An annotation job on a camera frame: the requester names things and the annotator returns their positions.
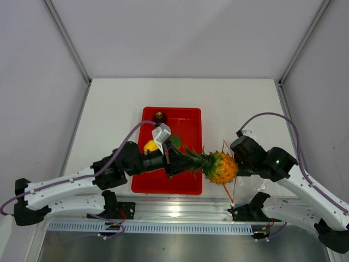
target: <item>toy fruit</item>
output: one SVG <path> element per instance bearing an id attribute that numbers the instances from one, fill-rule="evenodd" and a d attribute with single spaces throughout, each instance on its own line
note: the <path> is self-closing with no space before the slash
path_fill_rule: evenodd
<path id="1" fill-rule="evenodd" d="M 238 164 L 228 154 L 221 152 L 210 152 L 202 154 L 195 151 L 190 151 L 188 147 L 185 148 L 186 154 L 184 156 L 190 158 L 196 163 L 192 169 L 195 171 L 202 171 L 205 178 L 216 184 L 230 183 L 236 177 L 238 172 Z"/>
<path id="2" fill-rule="evenodd" d="M 182 140 L 178 135 L 170 135 L 169 140 L 176 149 L 180 149 L 180 147 L 182 146 Z"/>
<path id="3" fill-rule="evenodd" d="M 153 115 L 153 121 L 155 123 L 167 123 L 167 116 L 163 112 L 157 112 L 155 115 Z"/>
<path id="4" fill-rule="evenodd" d="M 148 152 L 149 151 L 155 151 L 155 150 L 158 150 L 158 146 L 155 144 L 155 141 L 154 140 L 150 140 L 149 142 L 146 143 L 146 145 L 143 147 L 143 151 L 144 153 Z"/>

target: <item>pineapple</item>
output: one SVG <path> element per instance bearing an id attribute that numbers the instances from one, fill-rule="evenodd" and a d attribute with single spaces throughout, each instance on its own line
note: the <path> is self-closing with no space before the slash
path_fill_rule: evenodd
<path id="1" fill-rule="evenodd" d="M 193 160 L 196 166 L 192 169 L 195 171 L 202 171 L 205 178 L 216 184 L 230 183 L 236 177 L 238 172 L 238 164 L 228 154 L 221 152 L 210 152 L 205 154 L 202 149 L 202 154 L 195 151 L 190 151 L 188 147 L 185 148 L 186 154 L 184 156 Z"/>

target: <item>dark purple fruit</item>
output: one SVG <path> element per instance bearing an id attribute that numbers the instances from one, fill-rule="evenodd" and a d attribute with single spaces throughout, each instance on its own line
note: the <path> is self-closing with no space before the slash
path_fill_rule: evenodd
<path id="1" fill-rule="evenodd" d="M 155 123 L 167 123 L 167 116 L 163 112 L 157 112 L 155 115 L 153 115 L 153 121 Z"/>

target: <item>yellow fruit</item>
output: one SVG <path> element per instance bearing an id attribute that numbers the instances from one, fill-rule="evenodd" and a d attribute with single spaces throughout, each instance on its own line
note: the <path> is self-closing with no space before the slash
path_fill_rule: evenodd
<path id="1" fill-rule="evenodd" d="M 146 143 L 146 145 L 144 146 L 143 150 L 144 150 L 144 153 L 147 152 L 148 150 L 149 151 L 155 151 L 155 150 L 158 150 L 158 146 L 155 144 L 155 141 L 154 140 L 150 140 L 149 142 Z"/>
<path id="2" fill-rule="evenodd" d="M 228 154 L 214 152 L 210 154 L 202 154 L 190 151 L 187 147 L 185 151 L 188 158 L 195 162 L 193 170 L 202 171 L 205 178 L 216 184 L 230 183 L 236 177 L 238 172 L 238 164 Z"/>

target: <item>green fruit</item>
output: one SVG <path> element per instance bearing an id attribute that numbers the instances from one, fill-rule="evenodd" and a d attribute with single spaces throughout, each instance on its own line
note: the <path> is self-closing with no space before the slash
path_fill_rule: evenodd
<path id="1" fill-rule="evenodd" d="M 180 149 L 182 146 L 182 141 L 178 135 L 170 135 L 169 140 L 176 149 Z"/>

